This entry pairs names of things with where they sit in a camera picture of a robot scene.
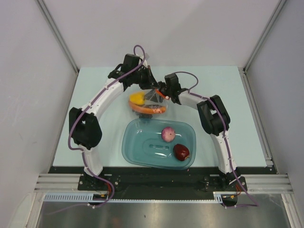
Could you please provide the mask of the purple fake onion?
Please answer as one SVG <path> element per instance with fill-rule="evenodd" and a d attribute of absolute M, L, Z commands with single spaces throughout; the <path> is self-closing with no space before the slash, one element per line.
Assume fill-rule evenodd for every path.
<path fill-rule="evenodd" d="M 161 132 L 162 139 L 168 143 L 174 140 L 175 135 L 175 130 L 172 127 L 165 127 Z"/>

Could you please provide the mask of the dark purple fake fruit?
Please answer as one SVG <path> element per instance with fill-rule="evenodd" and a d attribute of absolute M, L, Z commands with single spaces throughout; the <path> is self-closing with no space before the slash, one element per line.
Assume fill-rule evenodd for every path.
<path fill-rule="evenodd" d="M 174 153 L 175 158 L 182 162 L 185 161 L 190 156 L 189 149 L 182 144 L 176 144 L 173 147 L 173 153 Z"/>

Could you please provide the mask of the yellow fake pepper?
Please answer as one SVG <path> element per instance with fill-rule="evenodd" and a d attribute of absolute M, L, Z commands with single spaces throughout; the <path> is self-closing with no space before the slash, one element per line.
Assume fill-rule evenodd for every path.
<path fill-rule="evenodd" d="M 129 96 L 129 101 L 136 105 L 144 105 L 145 104 L 144 96 L 145 96 L 144 92 L 134 93 Z"/>

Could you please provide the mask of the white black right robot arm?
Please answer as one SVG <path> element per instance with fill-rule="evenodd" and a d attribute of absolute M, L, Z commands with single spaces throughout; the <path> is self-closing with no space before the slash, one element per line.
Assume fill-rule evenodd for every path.
<path fill-rule="evenodd" d="M 173 103 L 196 109 L 203 130 L 210 135 L 218 158 L 221 177 L 219 185 L 223 190 L 231 190 L 240 175 L 229 145 L 230 116 L 218 95 L 205 97 L 190 89 L 182 88 L 176 73 L 165 76 L 164 82 L 158 82 L 160 93 L 169 97 Z"/>

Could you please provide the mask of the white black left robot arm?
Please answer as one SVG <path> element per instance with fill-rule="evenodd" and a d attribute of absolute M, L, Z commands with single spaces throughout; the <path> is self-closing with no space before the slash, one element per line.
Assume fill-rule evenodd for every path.
<path fill-rule="evenodd" d="M 69 111 L 68 147 L 81 152 L 84 171 L 90 175 L 88 184 L 95 190 L 105 184 L 105 178 L 100 175 L 103 166 L 95 149 L 102 138 L 99 120 L 109 105 L 133 84 L 143 90 L 157 87 L 145 55 L 125 55 L 123 63 L 109 73 L 97 94 L 81 108 L 73 107 Z"/>

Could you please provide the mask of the clear zip bag orange seal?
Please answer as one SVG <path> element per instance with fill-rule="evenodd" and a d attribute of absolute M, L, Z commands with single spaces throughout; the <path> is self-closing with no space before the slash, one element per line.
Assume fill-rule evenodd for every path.
<path fill-rule="evenodd" d="M 139 92 L 145 93 L 145 104 L 140 105 L 143 107 L 150 107 L 150 108 L 159 108 L 161 106 L 165 106 L 168 109 L 169 97 L 164 96 L 158 89 L 150 89 L 150 90 L 142 90 Z"/>

